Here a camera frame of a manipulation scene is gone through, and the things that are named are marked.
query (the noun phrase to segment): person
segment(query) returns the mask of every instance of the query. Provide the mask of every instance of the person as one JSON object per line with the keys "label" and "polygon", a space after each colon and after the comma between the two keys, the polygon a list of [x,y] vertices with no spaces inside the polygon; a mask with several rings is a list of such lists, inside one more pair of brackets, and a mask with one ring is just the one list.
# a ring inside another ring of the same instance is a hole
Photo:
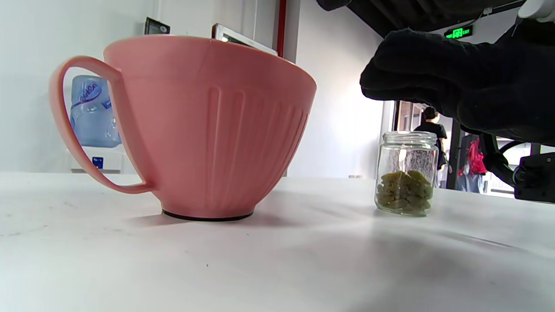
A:
{"label": "person", "polygon": [[435,108],[428,106],[424,109],[424,118],[426,122],[422,123],[416,127],[415,131],[430,132],[437,136],[436,146],[439,149],[439,156],[437,159],[437,174],[436,174],[436,188],[440,187],[441,182],[441,172],[443,171],[445,165],[447,164],[447,158],[445,155],[445,148],[443,142],[447,139],[447,133],[445,132],[445,127],[437,122],[440,120],[440,114]]}
{"label": "person", "polygon": [[483,177],[487,173],[483,163],[484,155],[480,147],[480,137],[475,134],[467,134],[461,140],[461,156],[466,159],[459,161],[456,190],[479,193],[484,192]]}

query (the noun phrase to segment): glass jar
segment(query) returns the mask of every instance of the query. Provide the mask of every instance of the glass jar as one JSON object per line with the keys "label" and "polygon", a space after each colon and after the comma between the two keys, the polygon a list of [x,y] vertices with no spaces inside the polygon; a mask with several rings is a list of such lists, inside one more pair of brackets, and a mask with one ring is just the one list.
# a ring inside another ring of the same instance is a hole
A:
{"label": "glass jar", "polygon": [[387,132],[380,146],[376,195],[378,209],[425,217],[437,174],[437,137],[429,132]]}

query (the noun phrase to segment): ceiling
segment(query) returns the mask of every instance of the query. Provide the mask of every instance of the ceiling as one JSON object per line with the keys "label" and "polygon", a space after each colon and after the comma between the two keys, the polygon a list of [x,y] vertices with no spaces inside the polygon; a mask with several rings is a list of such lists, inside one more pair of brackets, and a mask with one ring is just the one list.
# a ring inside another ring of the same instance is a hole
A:
{"label": "ceiling", "polygon": [[525,0],[319,0],[318,2],[323,8],[323,3],[341,3],[341,5],[348,3],[347,6],[356,15],[384,37],[390,31],[407,27],[417,31],[434,31],[472,21],[478,18],[486,7],[493,8],[491,15],[520,7]]}

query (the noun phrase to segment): blue water bottle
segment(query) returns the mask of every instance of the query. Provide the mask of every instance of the blue water bottle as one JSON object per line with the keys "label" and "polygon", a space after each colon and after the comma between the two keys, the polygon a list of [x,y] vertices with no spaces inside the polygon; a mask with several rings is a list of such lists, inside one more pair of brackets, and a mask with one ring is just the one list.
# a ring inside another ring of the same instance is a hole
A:
{"label": "blue water bottle", "polygon": [[111,148],[122,143],[106,79],[76,76],[71,102],[71,126],[82,146]]}

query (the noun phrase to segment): pink mug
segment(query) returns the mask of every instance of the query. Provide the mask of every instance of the pink mug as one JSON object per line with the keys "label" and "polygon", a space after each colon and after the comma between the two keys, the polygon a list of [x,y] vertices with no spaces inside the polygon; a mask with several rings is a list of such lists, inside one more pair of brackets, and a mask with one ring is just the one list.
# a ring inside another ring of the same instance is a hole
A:
{"label": "pink mug", "polygon": [[[58,130],[96,181],[126,194],[152,192],[165,214],[184,219],[251,215],[291,162],[316,93],[315,81],[296,65],[214,39],[129,38],[109,45],[104,59],[73,57],[52,74]],[[63,98],[70,67],[108,80],[120,136],[142,183],[112,183],[79,145]]]}

